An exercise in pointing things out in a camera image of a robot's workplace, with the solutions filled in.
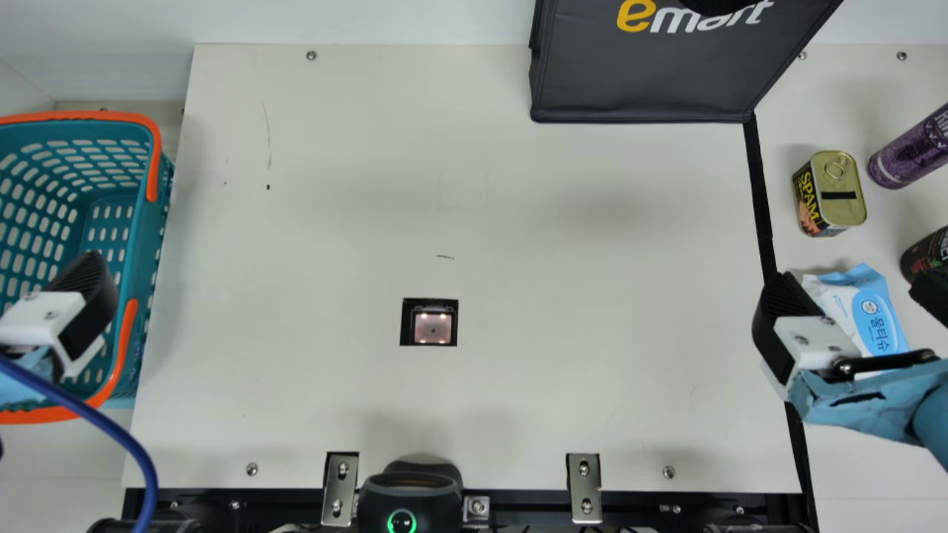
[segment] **white wall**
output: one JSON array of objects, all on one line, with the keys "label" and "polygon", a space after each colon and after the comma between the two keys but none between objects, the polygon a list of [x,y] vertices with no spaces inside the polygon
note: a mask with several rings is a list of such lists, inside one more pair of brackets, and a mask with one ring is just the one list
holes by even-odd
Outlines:
[{"label": "white wall", "polygon": [[53,101],[33,83],[0,61],[0,117],[50,111]]},{"label": "white wall", "polygon": [[[183,100],[195,43],[525,44],[533,5],[534,0],[2,0],[0,59],[54,100]],[[816,41],[948,43],[945,21],[944,0],[846,0]]]}]

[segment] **can pull tab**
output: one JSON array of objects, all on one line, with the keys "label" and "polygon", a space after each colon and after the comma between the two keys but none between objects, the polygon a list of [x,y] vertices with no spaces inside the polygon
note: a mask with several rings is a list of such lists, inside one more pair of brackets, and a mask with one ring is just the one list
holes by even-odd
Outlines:
[{"label": "can pull tab", "polygon": [[[840,180],[846,175],[846,167],[849,165],[847,157],[839,156],[835,161],[830,161],[823,166],[823,172],[829,177]],[[820,198],[823,200],[855,200],[857,198],[855,191],[822,191]]]},{"label": "can pull tab", "polygon": [[823,167],[823,172],[833,179],[843,179],[843,176],[846,175],[846,167],[849,164],[849,159],[845,157],[838,157],[835,161],[830,161]]}]

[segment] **metal bracket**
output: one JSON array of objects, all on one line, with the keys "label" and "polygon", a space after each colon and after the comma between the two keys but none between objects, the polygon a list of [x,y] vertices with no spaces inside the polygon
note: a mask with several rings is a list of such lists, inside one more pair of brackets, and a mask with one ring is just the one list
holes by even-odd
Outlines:
[{"label": "metal bracket", "polygon": [[356,509],[358,455],[329,453],[322,484],[322,525],[348,527]]},{"label": "metal bracket", "polygon": [[465,496],[462,522],[468,525],[487,524],[490,520],[488,496]]},{"label": "metal bracket", "polygon": [[602,479],[598,453],[567,453],[566,483],[573,524],[602,524]]}]

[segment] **wet wipes package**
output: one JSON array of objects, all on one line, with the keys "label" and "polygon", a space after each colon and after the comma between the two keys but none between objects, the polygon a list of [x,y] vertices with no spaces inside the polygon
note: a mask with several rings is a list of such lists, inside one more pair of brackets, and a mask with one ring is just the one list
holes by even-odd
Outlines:
[{"label": "wet wipes package", "polygon": [[908,351],[908,343],[888,299],[885,277],[865,263],[849,272],[803,276],[803,288],[852,338],[863,356]]}]

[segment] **light blue glove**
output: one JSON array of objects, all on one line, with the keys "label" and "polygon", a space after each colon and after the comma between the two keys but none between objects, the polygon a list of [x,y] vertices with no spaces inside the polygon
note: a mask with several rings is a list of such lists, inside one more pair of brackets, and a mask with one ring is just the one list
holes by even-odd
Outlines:
[{"label": "light blue glove", "polygon": [[[19,359],[13,362],[26,368],[37,376],[52,381],[53,361],[49,355],[49,346],[37,348],[32,352],[23,354]],[[42,400],[45,396],[30,389],[26,385],[21,385],[19,381],[0,374],[0,405],[14,403],[19,401]]]}]

